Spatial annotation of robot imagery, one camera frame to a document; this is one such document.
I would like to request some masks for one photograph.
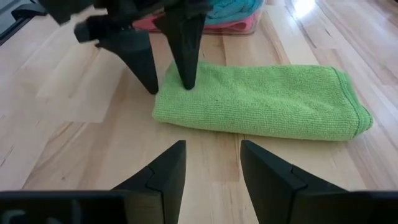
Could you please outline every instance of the green microfiber towel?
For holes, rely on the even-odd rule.
[[[196,86],[187,91],[173,63],[153,116],[189,128],[327,141],[352,139],[373,123],[347,74],[318,65],[200,62]]]

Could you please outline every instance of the wooden table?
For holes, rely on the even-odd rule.
[[[272,0],[257,32],[204,36],[222,65],[322,64],[347,71],[373,127],[349,142],[217,133],[152,119],[148,94],[115,55],[80,45],[73,26],[30,21],[0,47],[0,190],[110,189],[187,140],[180,223],[256,223],[239,145],[250,139],[346,189],[398,189],[398,7],[391,0]],[[160,82],[172,61],[151,35]]]

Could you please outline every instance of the plastic bin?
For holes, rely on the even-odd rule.
[[[203,33],[214,35],[248,35],[257,29],[261,18],[264,0],[212,0],[213,11],[209,12]],[[163,11],[151,14],[133,26],[136,29],[160,32],[153,20],[163,15]]]

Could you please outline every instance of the towel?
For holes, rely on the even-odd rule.
[[[206,25],[243,20],[254,14],[263,0],[211,0],[213,10],[207,14]]]
[[[250,32],[253,28],[253,26],[256,23],[256,16],[258,14],[253,14],[241,21],[236,21],[236,22],[227,22],[224,24],[215,24],[215,25],[207,25],[205,26],[204,33],[206,32],[211,32],[212,30],[218,30],[218,29],[228,29],[231,31],[235,32]],[[138,21],[135,21],[133,23],[133,26],[137,29],[143,29],[143,30],[151,30],[151,31],[159,31],[155,24],[154,24],[154,19],[156,19],[157,16],[149,16],[143,19],[140,19]]]
[[[187,91],[173,63],[153,117],[189,128],[326,141],[353,139],[373,123],[348,75],[319,65],[200,62],[196,86]]]

